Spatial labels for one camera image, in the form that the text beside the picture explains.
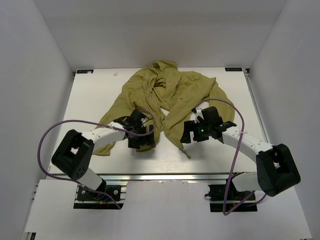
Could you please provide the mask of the olive yellow jacket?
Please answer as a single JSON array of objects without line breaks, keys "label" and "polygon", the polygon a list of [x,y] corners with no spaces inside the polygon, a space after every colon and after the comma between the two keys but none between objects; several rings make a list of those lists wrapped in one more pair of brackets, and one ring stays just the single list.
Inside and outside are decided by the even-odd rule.
[{"label": "olive yellow jacket", "polygon": [[174,62],[158,60],[129,78],[99,122],[108,125],[115,119],[129,116],[134,109],[148,110],[151,114],[147,125],[156,125],[155,142],[159,142],[163,132],[175,147],[182,150],[180,140],[184,122],[204,99],[211,99],[210,106],[217,108],[223,121],[234,121],[235,110],[229,105],[231,100],[219,87],[216,78],[195,71],[179,71]]}]

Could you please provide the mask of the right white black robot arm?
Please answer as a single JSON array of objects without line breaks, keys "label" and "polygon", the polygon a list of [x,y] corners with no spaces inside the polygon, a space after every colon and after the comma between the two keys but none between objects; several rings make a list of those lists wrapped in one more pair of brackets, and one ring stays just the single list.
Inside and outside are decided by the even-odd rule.
[{"label": "right white black robot arm", "polygon": [[226,181],[226,195],[236,200],[245,191],[262,191],[274,197],[299,184],[301,176],[290,149],[285,144],[272,145],[241,130],[232,121],[223,121],[216,107],[194,108],[194,120],[184,122],[181,143],[207,141],[209,138],[235,148],[256,165],[255,172],[231,175]]}]

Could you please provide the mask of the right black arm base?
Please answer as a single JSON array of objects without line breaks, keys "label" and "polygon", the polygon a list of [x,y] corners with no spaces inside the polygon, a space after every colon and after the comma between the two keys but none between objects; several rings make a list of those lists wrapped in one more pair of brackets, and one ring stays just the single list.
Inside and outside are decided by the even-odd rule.
[{"label": "right black arm base", "polygon": [[[204,194],[204,198],[209,201],[209,207],[211,213],[222,213],[223,212],[223,202],[225,195],[226,184],[211,184],[208,185],[208,193]],[[225,211],[230,211],[235,207],[240,201],[245,199],[251,192],[242,191],[238,192],[233,186],[230,186]],[[234,212],[257,212],[258,208],[256,206],[256,196],[251,195],[244,203],[237,207]]]}]

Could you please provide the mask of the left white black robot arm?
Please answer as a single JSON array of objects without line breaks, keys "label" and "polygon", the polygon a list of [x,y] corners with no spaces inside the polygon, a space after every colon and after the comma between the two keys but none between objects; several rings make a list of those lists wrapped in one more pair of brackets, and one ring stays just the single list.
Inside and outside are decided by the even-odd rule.
[{"label": "left white black robot arm", "polygon": [[88,193],[99,200],[105,196],[106,182],[90,169],[93,153],[107,145],[128,140],[128,147],[141,150],[144,146],[154,148],[156,125],[147,125],[149,118],[138,110],[108,124],[99,123],[98,128],[78,132],[69,130],[51,158],[55,167],[88,188]]}]

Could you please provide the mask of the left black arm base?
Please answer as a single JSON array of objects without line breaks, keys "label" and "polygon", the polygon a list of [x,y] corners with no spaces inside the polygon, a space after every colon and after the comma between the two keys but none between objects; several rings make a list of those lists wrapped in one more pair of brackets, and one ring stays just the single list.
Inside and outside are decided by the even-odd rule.
[{"label": "left black arm base", "polygon": [[110,195],[119,207],[105,194],[90,192],[83,186],[79,185],[76,189],[73,208],[78,210],[120,210],[126,199],[127,187],[125,185],[105,186],[105,192]]}]

